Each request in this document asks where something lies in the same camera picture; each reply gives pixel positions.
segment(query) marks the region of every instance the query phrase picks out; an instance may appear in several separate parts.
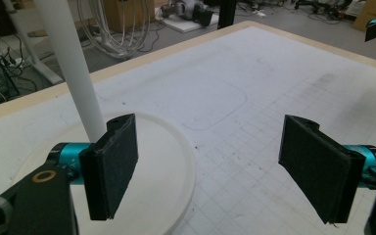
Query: gray floor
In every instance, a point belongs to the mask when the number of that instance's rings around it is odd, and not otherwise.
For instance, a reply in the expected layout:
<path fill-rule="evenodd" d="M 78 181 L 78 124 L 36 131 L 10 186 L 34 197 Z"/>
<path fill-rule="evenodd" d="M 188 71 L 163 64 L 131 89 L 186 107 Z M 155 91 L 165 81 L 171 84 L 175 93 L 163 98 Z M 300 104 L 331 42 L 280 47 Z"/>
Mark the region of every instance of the gray floor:
<path fill-rule="evenodd" d="M 322 17 L 311 13 L 310 6 L 301 6 L 299 10 L 295 10 L 294 5 L 290 2 L 285 2 L 284 6 L 281 7 L 276 6 L 275 3 L 268 2 L 261 7 L 260 11 L 265 13 L 265 18 L 254 15 L 252 11 L 237 8 L 234 23 L 255 21 L 376 60 L 376 39 L 364 42 L 365 32 L 352 28 L 353 21 L 322 21 Z M 181 33 L 166 26 L 160 27 L 158 23 L 151 23 L 151 31 L 144 42 L 144 48 L 136 52 L 132 58 L 146 55 L 215 30 L 216 24 Z M 51 55 L 51 45 L 48 40 L 41 40 L 35 47 L 40 58 L 45 57 L 42 61 L 50 69 L 62 75 L 57 60 Z M 85 41 L 83 42 L 83 51 L 91 72 L 120 63 L 120 60 L 105 55 Z M 40 90 L 51 86 L 45 78 L 32 68 L 24 69 L 23 77 L 34 81 L 35 84 L 24 79 L 16 79 L 15 83 L 19 86 L 22 95 L 33 92 L 35 87 L 36 90 Z"/>

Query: grid pattern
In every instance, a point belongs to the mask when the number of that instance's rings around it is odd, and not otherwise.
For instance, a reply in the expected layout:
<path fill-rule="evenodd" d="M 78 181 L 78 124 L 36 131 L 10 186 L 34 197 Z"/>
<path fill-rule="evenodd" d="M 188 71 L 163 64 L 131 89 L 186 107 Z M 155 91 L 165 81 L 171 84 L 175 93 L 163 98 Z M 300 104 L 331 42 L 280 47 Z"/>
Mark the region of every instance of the grid pattern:
<path fill-rule="evenodd" d="M 104 114 L 150 113 L 192 142 L 197 183 L 174 235 L 363 233 L 375 192 L 358 189 L 349 222 L 325 225 L 277 159 L 285 115 L 342 144 L 376 145 L 376 69 L 248 27 L 95 89 Z M 0 148 L 11 168 L 0 173 L 15 175 L 23 156 L 77 121 L 69 96 L 1 118 L 0 143 L 14 148 Z"/>

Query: white cable bundle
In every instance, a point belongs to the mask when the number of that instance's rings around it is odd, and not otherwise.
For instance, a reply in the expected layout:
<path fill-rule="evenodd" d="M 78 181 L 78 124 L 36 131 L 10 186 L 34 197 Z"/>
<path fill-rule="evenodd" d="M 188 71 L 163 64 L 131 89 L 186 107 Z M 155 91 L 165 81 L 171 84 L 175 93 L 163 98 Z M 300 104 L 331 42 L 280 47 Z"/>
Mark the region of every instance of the white cable bundle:
<path fill-rule="evenodd" d="M 128 59 L 138 50 L 149 31 L 150 6 L 148 0 L 118 0 L 122 4 L 121 13 L 117 19 L 122 22 L 120 33 L 112 33 L 106 19 L 103 0 L 88 0 L 92 15 L 100 30 L 100 35 L 95 37 L 84 23 L 82 1 L 78 0 L 78 14 L 83 29 L 89 40 L 102 52 L 114 58 Z"/>

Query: black cable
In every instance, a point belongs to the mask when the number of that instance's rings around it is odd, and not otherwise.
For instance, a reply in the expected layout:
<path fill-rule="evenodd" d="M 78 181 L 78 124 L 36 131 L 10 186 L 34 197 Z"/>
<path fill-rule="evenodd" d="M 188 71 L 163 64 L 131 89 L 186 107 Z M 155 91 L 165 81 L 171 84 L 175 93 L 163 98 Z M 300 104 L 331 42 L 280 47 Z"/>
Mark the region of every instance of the black cable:
<path fill-rule="evenodd" d="M 157 36 L 157 38 L 152 42 L 151 48 L 149 50 L 142 50 L 143 48 L 145 48 L 145 45 L 144 45 L 141 49 L 137 50 L 138 52 L 147 53 L 147 52 L 151 52 L 154 49 L 155 43 L 160 39 L 159 31 L 161 29 L 165 28 L 164 19 L 162 19 L 161 15 L 162 15 L 161 10 L 157 11 L 157 16 L 158 16 L 159 20 L 156 20 L 156 21 L 153 22 L 153 24 L 155 24 L 157 26 L 157 28 L 149 29 L 149 31 L 154 31 L 156 36 Z"/>

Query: floor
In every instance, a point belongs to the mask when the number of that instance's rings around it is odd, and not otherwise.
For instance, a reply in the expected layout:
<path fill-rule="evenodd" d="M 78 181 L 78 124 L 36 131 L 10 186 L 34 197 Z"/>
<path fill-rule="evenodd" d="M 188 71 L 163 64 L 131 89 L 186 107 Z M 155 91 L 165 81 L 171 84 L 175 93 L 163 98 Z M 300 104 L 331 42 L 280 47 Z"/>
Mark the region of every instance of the floor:
<path fill-rule="evenodd" d="M 310 6 L 301 6 L 299 10 L 295 10 L 294 5 L 290 2 L 285 2 L 283 6 L 278 5 L 280 4 L 271 1 L 260 5 L 259 12 L 264 16 L 259 16 L 253 10 L 247 9 L 245 5 L 238 5 L 234 23 L 255 21 L 376 60 L 376 39 L 364 42 L 365 33 L 352 28 L 353 21 L 329 21 L 322 15 L 314 15 Z M 132 58 L 214 30 L 216 30 L 216 24 L 181 33 L 164 26 L 161 22 L 151 23 L 151 29 L 143 48 L 136 51 Z M 42 62 L 62 76 L 47 37 L 31 37 L 30 39 Z M 5 54 L 8 47 L 12 49 L 10 55 L 14 59 L 22 55 L 27 56 L 25 48 L 20 50 L 20 41 L 14 35 L 0 38 L 0 53 Z M 120 60 L 111 58 L 97 50 L 89 41 L 84 40 L 82 47 L 90 72 L 120 63 Z M 24 65 L 21 70 L 16 69 L 12 72 L 17 75 L 14 76 L 14 82 L 18 86 L 21 96 L 51 86 L 42 75 L 27 65 Z"/>

